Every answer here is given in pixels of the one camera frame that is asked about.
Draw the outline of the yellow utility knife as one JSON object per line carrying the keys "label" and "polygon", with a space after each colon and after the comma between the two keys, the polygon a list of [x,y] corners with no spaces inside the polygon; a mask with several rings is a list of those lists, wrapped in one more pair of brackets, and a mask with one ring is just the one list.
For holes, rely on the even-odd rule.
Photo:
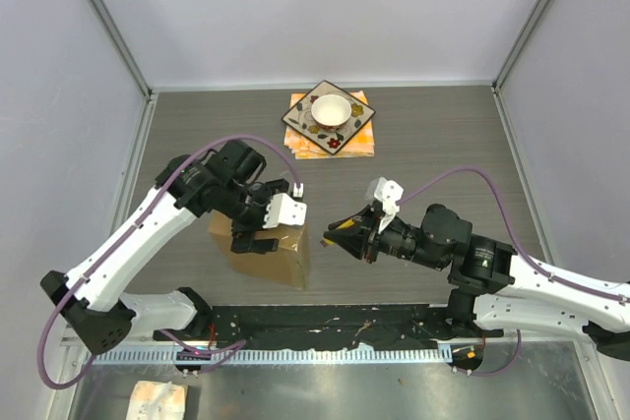
{"label": "yellow utility knife", "polygon": [[346,250],[358,248],[361,245],[360,224],[341,230],[325,230],[322,244],[324,246],[339,246]]}

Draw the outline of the brown cardboard express box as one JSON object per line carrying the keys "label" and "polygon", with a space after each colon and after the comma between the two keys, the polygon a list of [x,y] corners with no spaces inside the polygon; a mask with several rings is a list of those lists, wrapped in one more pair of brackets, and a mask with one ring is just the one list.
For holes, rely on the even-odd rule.
{"label": "brown cardboard express box", "polygon": [[231,224],[231,219],[215,212],[211,218],[209,233],[233,270],[300,290],[306,288],[310,273],[307,225],[281,225],[254,232],[257,239],[277,239],[276,252],[258,255],[234,254],[230,251],[233,237]]}

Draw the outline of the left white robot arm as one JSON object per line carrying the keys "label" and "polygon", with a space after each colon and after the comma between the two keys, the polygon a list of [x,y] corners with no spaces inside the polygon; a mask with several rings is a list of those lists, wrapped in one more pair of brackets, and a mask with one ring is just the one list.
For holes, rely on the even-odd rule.
{"label": "left white robot arm", "polygon": [[193,289],[130,294],[126,288],[176,234],[215,211],[232,222],[232,248],[264,255],[275,238],[256,232],[300,226],[306,216],[300,180],[262,182],[266,159],[248,146],[248,135],[215,141],[172,159],[135,212],[88,258],[66,273],[52,270],[40,285],[84,346],[103,354],[129,334],[172,333],[182,340],[207,336],[212,309]]}

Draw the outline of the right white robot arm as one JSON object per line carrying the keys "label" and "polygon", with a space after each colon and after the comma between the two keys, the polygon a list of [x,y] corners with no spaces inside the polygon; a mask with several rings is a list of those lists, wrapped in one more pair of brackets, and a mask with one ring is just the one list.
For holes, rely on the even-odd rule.
{"label": "right white robot arm", "polygon": [[473,233],[470,222],[433,204],[413,226],[379,206],[330,224],[326,242],[369,264],[387,255],[445,270],[453,285],[444,322],[449,332],[532,330],[590,339],[599,353],[629,358],[629,285],[534,259],[514,246]]}

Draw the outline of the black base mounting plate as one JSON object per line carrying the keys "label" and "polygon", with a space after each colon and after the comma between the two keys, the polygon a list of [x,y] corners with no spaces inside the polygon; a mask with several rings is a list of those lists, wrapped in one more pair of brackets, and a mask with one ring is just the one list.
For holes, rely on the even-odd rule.
{"label": "black base mounting plate", "polygon": [[454,338],[499,338],[456,322],[445,306],[428,304],[215,306],[199,335],[182,341],[213,341],[227,347],[245,340],[250,350],[339,351],[364,343],[377,351],[435,348]]}

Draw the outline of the white ceramic bowl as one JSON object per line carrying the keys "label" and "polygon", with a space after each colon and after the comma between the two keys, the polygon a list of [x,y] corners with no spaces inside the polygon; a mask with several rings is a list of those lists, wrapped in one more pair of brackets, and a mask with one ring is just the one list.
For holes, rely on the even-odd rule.
{"label": "white ceramic bowl", "polygon": [[311,104],[311,115],[322,128],[336,130],[350,118],[351,104],[346,98],[335,94],[318,96]]}

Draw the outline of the white orange paper packet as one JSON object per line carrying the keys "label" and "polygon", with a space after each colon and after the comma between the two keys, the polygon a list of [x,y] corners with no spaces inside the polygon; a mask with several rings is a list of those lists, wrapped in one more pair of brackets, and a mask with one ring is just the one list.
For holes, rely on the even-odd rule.
{"label": "white orange paper packet", "polygon": [[126,420],[183,420],[188,388],[172,382],[139,381],[131,393]]}

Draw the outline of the aluminium frame rail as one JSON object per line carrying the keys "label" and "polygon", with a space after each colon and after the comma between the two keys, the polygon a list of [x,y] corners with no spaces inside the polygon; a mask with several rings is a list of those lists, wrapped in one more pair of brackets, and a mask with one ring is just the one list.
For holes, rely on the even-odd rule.
{"label": "aluminium frame rail", "polygon": [[76,334],[64,334],[61,338],[60,344],[68,346],[85,346],[88,350],[92,350],[97,345],[97,342],[90,338],[88,340],[83,340]]}

